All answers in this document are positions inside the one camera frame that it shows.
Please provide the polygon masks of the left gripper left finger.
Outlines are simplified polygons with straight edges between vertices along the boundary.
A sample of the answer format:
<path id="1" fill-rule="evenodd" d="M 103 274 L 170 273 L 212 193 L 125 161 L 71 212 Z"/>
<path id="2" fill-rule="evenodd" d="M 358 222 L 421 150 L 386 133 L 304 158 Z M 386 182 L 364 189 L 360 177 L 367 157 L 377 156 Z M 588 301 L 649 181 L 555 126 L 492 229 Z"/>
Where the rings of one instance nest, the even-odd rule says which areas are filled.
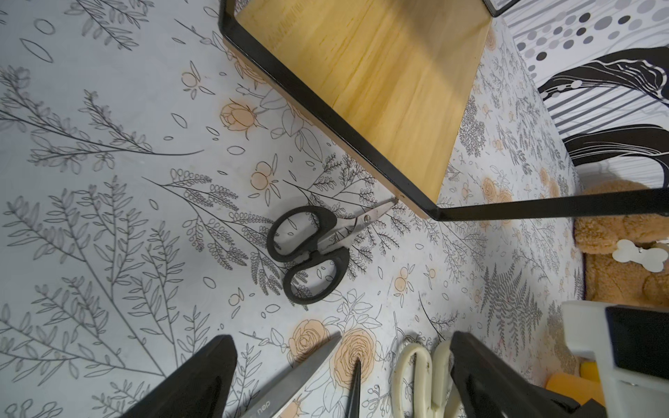
<path id="1" fill-rule="evenodd" d="M 124 416 L 223 416 L 237 359 L 232 336 L 214 337 Z"/>

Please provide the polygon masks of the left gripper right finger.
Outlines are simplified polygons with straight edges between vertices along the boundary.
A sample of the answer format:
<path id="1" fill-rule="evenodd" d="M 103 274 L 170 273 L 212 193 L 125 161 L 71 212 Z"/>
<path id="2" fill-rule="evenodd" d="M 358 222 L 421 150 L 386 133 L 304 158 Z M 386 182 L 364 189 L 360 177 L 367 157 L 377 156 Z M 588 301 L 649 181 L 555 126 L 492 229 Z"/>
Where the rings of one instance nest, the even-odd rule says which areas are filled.
<path id="1" fill-rule="evenodd" d="M 528 383 L 473 334 L 456 331 L 451 371 L 468 417 L 605 417 L 594 400 L 575 400 Z"/>

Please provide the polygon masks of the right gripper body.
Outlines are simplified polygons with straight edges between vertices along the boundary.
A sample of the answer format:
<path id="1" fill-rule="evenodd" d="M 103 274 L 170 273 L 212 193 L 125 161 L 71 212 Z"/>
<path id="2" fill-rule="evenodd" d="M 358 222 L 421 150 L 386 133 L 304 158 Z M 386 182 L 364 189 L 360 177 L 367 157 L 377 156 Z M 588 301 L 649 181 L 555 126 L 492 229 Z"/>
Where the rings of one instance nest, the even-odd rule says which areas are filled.
<path id="1" fill-rule="evenodd" d="M 564 339 L 599 370 L 609 417 L 668 416 L 668 310 L 562 304 Z"/>

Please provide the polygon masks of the beige scissors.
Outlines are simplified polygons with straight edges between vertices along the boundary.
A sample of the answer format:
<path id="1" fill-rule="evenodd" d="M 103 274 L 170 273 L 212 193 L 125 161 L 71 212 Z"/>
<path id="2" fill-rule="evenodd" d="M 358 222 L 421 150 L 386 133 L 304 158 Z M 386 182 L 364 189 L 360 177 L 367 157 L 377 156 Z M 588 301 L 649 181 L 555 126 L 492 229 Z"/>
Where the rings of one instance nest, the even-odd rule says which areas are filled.
<path id="1" fill-rule="evenodd" d="M 409 343 L 397 358 L 392 374 L 391 406 L 394 417 L 404 417 L 402 382 L 405 369 L 415 361 L 413 378 L 414 417 L 458 417 L 463 406 L 460 393 L 451 377 L 451 339 L 442 341 L 431 354 L 419 343 Z"/>

